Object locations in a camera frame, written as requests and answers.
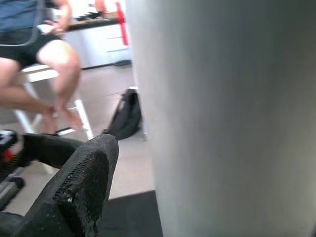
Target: black mat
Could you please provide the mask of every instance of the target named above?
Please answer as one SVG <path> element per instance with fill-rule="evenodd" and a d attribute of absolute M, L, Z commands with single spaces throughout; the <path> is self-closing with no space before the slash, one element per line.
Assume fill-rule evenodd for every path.
<path fill-rule="evenodd" d="M 155 191 L 109 200 L 99 237 L 162 237 Z"/>

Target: red handle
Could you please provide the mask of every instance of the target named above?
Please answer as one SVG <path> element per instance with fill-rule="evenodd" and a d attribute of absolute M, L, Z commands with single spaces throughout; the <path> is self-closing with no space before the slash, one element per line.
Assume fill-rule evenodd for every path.
<path fill-rule="evenodd" d="M 124 20 L 124 13 L 122 11 L 120 3 L 116 2 L 116 5 L 117 5 L 117 8 L 118 8 L 118 23 L 120 25 L 120 30 L 122 32 L 123 44 L 124 45 L 128 45 L 127 32 L 126 32 L 125 20 Z"/>

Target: hand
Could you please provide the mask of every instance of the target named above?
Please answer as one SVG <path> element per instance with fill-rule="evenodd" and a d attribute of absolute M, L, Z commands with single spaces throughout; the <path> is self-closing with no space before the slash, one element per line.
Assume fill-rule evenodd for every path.
<path fill-rule="evenodd" d="M 46 32 L 45 35 L 54 34 L 59 37 L 64 36 L 65 30 L 60 24 L 53 21 L 48 21 L 48 20 L 44 21 L 44 23 L 53 26 L 53 28 L 50 31 Z"/>

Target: black shorts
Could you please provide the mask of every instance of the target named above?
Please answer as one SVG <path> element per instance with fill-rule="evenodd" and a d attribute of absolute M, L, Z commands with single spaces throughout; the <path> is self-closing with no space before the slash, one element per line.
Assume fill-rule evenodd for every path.
<path fill-rule="evenodd" d="M 33 30 L 36 37 L 30 41 Z M 36 55 L 39 50 L 52 40 L 60 40 L 55 35 L 42 35 L 37 28 L 25 28 L 8 32 L 0 32 L 0 58 L 8 58 L 17 61 L 21 69 L 38 63 Z"/>

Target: bare foot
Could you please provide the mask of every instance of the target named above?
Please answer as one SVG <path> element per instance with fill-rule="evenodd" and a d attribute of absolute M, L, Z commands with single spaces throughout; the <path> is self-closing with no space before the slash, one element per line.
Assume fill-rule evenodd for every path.
<path fill-rule="evenodd" d="M 79 130 L 82 128 L 83 123 L 78 115 L 72 113 L 67 109 L 58 110 L 60 115 L 64 117 L 65 120 L 69 123 L 70 127 L 74 130 Z"/>
<path fill-rule="evenodd" d="M 51 107 L 48 111 L 42 114 L 44 133 L 55 134 L 56 132 L 56 121 L 54 119 L 54 107 Z"/>

